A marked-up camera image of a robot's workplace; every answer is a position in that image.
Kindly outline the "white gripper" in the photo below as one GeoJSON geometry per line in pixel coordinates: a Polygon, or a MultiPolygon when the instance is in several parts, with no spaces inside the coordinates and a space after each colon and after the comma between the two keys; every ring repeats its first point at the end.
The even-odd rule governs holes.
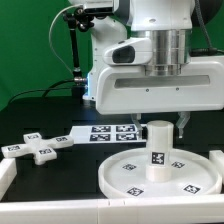
{"type": "Polygon", "coordinates": [[[194,57],[177,76],[151,76],[143,66],[114,66],[99,75],[96,109],[101,114],[132,114],[140,139],[147,128],[138,113],[179,112],[176,123],[183,137],[190,120],[185,111],[224,108],[224,56],[194,57]]]}

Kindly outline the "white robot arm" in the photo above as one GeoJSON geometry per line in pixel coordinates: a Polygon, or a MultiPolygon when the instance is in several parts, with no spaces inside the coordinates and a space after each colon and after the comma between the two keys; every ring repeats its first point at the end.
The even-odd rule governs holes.
{"type": "Polygon", "coordinates": [[[189,51],[199,0],[69,0],[91,31],[86,100],[103,115],[224,108],[224,56],[189,51]]]}

